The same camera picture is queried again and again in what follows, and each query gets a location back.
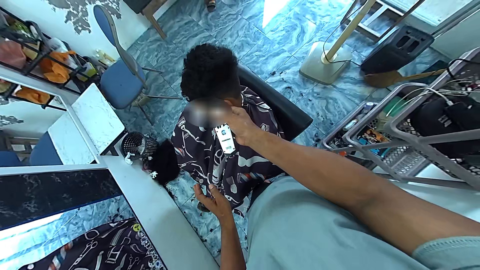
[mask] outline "barber's arm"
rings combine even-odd
[[[348,210],[402,251],[412,254],[419,245],[439,238],[480,236],[480,223],[415,197],[340,155],[265,132],[244,109],[232,109],[226,122],[239,144],[251,147],[308,189]]]
[[[237,233],[237,227],[233,220],[232,208],[230,202],[223,196],[215,186],[209,185],[210,192],[214,198],[208,198],[203,194],[199,184],[194,187],[195,196],[205,205],[220,221],[222,230],[222,252],[220,257],[221,270],[245,270],[245,260],[240,246],[240,239]]]

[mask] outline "ear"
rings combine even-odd
[[[230,106],[233,107],[232,98],[226,98],[224,101]]]

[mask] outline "chair backrest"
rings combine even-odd
[[[286,140],[293,140],[313,122],[308,114],[247,68],[239,65],[238,75],[240,84],[250,88],[272,109]]]
[[[143,70],[138,68],[138,63],[126,50],[122,48],[120,45],[118,36],[117,36],[117,29],[115,27],[115,22],[113,21],[112,15],[108,12],[108,10],[101,6],[96,5],[93,7],[93,14],[95,16],[96,22],[100,29],[102,29],[103,34],[107,37],[110,43],[117,48],[117,52],[120,55],[120,58],[125,62],[128,69],[132,72],[133,75],[137,76],[139,80],[142,81],[144,85],[146,85],[144,79],[140,75],[143,74]]]
[[[63,165],[48,132],[38,140],[30,154],[30,166]]]
[[[20,167],[24,166],[18,159],[17,154],[10,151],[0,151],[0,167]]]

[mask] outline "gray shirt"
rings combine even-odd
[[[255,200],[248,219],[248,269],[480,269],[480,237],[438,239],[410,257],[289,176]]]

